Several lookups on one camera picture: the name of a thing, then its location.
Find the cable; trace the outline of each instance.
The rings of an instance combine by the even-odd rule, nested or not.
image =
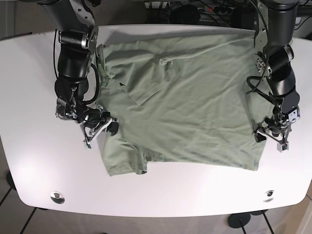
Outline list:
[[[91,63],[91,67],[93,68],[94,70],[94,73],[96,75],[96,91],[94,93],[94,96],[92,99],[88,100],[88,101],[83,101],[82,103],[85,104],[85,105],[89,105],[93,102],[95,102],[97,100],[97,97],[98,97],[98,94],[99,94],[99,76],[98,76],[98,70],[97,68],[95,67],[95,65],[93,63]]]
[[[55,76],[58,79],[59,77],[58,77],[56,66],[55,66],[55,41],[56,41],[56,36],[57,36],[57,29],[55,30],[54,42],[53,42],[53,67],[54,67]],[[63,83],[62,82],[60,82],[60,83],[62,84],[63,90],[65,91],[65,87],[64,87]],[[78,118],[82,119],[83,121],[85,121],[87,123],[92,123],[92,124],[96,123],[96,122],[88,121],[88,120],[85,120],[84,118],[81,118],[79,115],[77,115],[77,112],[71,107],[70,103],[68,102],[68,100],[66,98],[65,98],[64,101],[67,103],[67,105],[69,106],[71,111],[74,112]]]
[[[219,26],[218,21],[217,21],[214,17],[212,17],[209,13],[206,13],[206,12],[200,12],[200,13],[201,13],[201,14],[204,14],[204,15],[206,15],[206,16],[209,16],[210,18],[212,18],[212,19],[214,20],[214,22],[216,22],[217,26]]]
[[[222,15],[220,15],[219,13],[217,13],[212,7],[210,7],[209,5],[207,5],[206,3],[204,3],[203,1],[201,0],[191,0],[192,2],[194,1],[198,1],[198,2],[201,2],[202,4],[204,4],[205,6],[207,6],[210,10],[212,10],[217,16],[219,16],[224,22],[226,22],[230,27],[231,27],[231,24],[226,20],[224,19],[224,17]]]
[[[307,17],[295,30],[298,30],[308,19],[310,19],[312,16]]]
[[[311,1],[311,0],[307,0],[304,4],[298,4],[298,7],[305,6],[309,1]]]
[[[56,38],[57,38],[57,32],[58,32],[58,30],[55,29],[55,33],[54,33],[54,42],[53,42],[53,66],[54,66],[54,73],[55,73],[55,76],[58,78],[57,69],[56,69],[56,67],[55,67],[55,41],[56,41]]]
[[[253,7],[257,10],[257,12],[258,12],[258,14],[259,14],[259,16],[260,16],[260,18],[261,18],[261,20],[262,20],[262,22],[263,22],[263,26],[264,26],[265,32],[266,32],[266,34],[267,34],[267,40],[268,40],[268,42],[269,42],[269,30],[268,30],[268,26],[267,26],[267,24],[266,24],[266,22],[265,22],[265,20],[264,20],[264,17],[263,17],[263,15],[262,15],[261,11],[259,10],[258,6],[253,2],[253,0],[248,0],[248,1],[249,1],[249,2],[253,5]],[[265,68],[264,68],[264,71],[263,71],[263,73],[262,73],[261,79],[258,81],[258,83],[255,85],[255,87],[254,87],[253,89],[251,89],[250,91],[248,91],[248,92],[246,93],[247,95],[250,94],[250,93],[252,93],[252,92],[254,92],[254,91],[258,88],[259,84],[261,83],[261,81],[262,81],[263,78],[264,78],[264,74],[265,74],[265,71],[267,70],[268,63],[269,63],[269,53],[268,53],[268,51],[266,51],[266,52],[267,52],[267,53],[266,53],[267,57],[266,57],[266,61],[265,61]]]

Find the black cable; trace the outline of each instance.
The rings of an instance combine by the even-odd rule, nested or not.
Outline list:
[[[54,33],[54,42],[53,42],[53,66],[54,66],[54,73],[55,73],[55,76],[58,78],[58,74],[57,74],[57,69],[55,67],[55,41],[57,39],[57,32],[58,30],[55,29],[55,33]]]
[[[266,24],[266,22],[265,22],[265,20],[264,20],[264,17],[263,17],[263,15],[262,15],[262,13],[261,13],[261,11],[259,10],[259,8],[258,8],[258,6],[253,2],[253,0],[248,0],[252,5],[253,5],[253,7],[257,10],[257,12],[258,12],[258,14],[259,14],[259,16],[260,16],[260,18],[261,18],[261,20],[262,20],[262,22],[263,22],[263,26],[264,26],[264,29],[265,29],[265,32],[266,32],[266,34],[267,34],[267,40],[268,40],[268,43],[269,43],[269,30],[268,30],[268,26],[267,26],[267,24]],[[255,85],[255,87],[253,88],[253,89],[251,89],[250,91],[248,91],[246,94],[250,94],[250,93],[252,93],[252,92],[254,92],[255,90],[256,90],[256,88],[259,86],[259,84],[261,83],[261,81],[263,80],[263,78],[264,78],[264,74],[265,74],[265,71],[267,70],[267,67],[268,67],[268,64],[269,64],[269,53],[268,53],[268,51],[267,51],[267,53],[266,53],[266,61],[265,61],[265,68],[264,68],[264,71],[263,71],[263,73],[262,73],[262,76],[261,76],[261,79],[258,81],[258,83]]]
[[[304,4],[298,4],[298,7],[305,6],[309,1],[311,1],[311,0],[307,0]]]
[[[55,30],[55,34],[54,34],[54,43],[53,43],[53,67],[54,67],[54,72],[55,72],[55,76],[56,78],[58,79],[58,74],[57,74],[57,70],[56,70],[56,66],[55,66],[55,41],[56,41],[56,35],[57,35],[57,29]],[[80,119],[82,119],[83,121],[87,122],[87,123],[92,123],[92,124],[95,124],[96,122],[92,122],[92,121],[88,121],[88,120],[85,120],[84,118],[81,118],[79,115],[77,115],[77,112],[71,107],[70,103],[68,102],[68,100],[65,98],[64,100],[67,105],[69,106],[69,108],[71,109],[72,112],[74,112],[76,114],[76,116]]]
[[[219,16],[224,22],[226,22],[230,27],[231,27],[231,24],[226,20],[224,19],[224,17],[222,15],[220,15],[219,13],[217,13],[212,7],[210,7],[208,4],[204,3],[203,1],[201,0],[192,0],[192,2],[194,1],[198,1],[198,2],[201,2],[202,4],[204,4],[205,6],[207,6],[210,10],[212,10],[217,16]]]
[[[93,68],[94,70],[94,73],[96,75],[96,91],[94,93],[94,96],[92,99],[88,100],[88,101],[83,101],[82,103],[85,104],[85,105],[89,105],[93,102],[95,102],[97,100],[97,97],[98,97],[98,94],[99,94],[99,76],[98,76],[98,70],[97,68],[95,67],[95,65],[93,63],[91,63],[91,67]]]
[[[201,13],[201,14],[204,14],[204,15],[206,15],[206,16],[209,16],[210,18],[212,18],[212,19],[214,20],[214,22],[216,22],[217,26],[219,26],[218,21],[217,21],[214,17],[212,17],[208,12],[200,12],[200,13]]]
[[[260,80],[261,77],[256,77],[256,76],[251,76],[247,78],[247,84],[249,85],[249,87],[251,87],[252,89],[254,89],[254,85],[251,84],[251,80]],[[263,97],[265,100],[267,100],[268,102],[270,102],[271,104],[273,104],[274,106],[277,107],[277,109],[279,110],[279,112],[281,113],[281,109],[278,106],[277,102],[270,97],[269,95],[263,93],[262,91],[260,91],[259,89],[255,88],[254,90],[255,93],[259,94],[261,97]]]
[[[25,229],[26,229],[28,223],[30,222],[31,218],[33,217],[33,215],[34,215],[36,209],[37,209],[37,207],[35,207],[35,208],[33,209],[33,211],[31,212],[31,214],[30,214],[29,218],[27,219],[27,221],[26,221],[26,223],[25,223],[23,229],[21,230],[20,234],[23,234],[23,233],[24,233],[24,231],[25,231]]]
[[[9,193],[11,192],[12,188],[10,187],[9,190],[6,192],[6,194],[4,195],[4,197],[2,198],[1,202],[0,202],[0,206],[2,205],[2,203],[4,202],[4,200],[6,199],[6,197],[9,195]]]
[[[310,19],[312,16],[307,17],[295,30],[298,30],[308,19]]]

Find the t-shirt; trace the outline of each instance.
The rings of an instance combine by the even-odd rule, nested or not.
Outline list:
[[[245,94],[246,78],[258,75],[253,45],[244,34],[100,45],[97,103],[119,122],[102,150],[108,174],[143,174],[149,161],[257,170],[265,143],[252,125],[271,106]]]

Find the white table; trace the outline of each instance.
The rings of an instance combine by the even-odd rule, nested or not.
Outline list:
[[[203,26],[107,26],[100,28],[98,43],[216,32],[246,33]],[[257,172],[166,162],[149,163],[144,175],[109,177],[99,148],[87,149],[79,126],[55,117],[53,37],[44,33],[0,42],[0,135],[25,204],[95,215],[182,217],[271,209],[304,198],[312,178],[312,42],[293,40],[302,118],[289,136],[289,151],[281,154],[269,140]],[[274,199],[264,202],[270,190]],[[52,191],[65,202],[54,203]]]

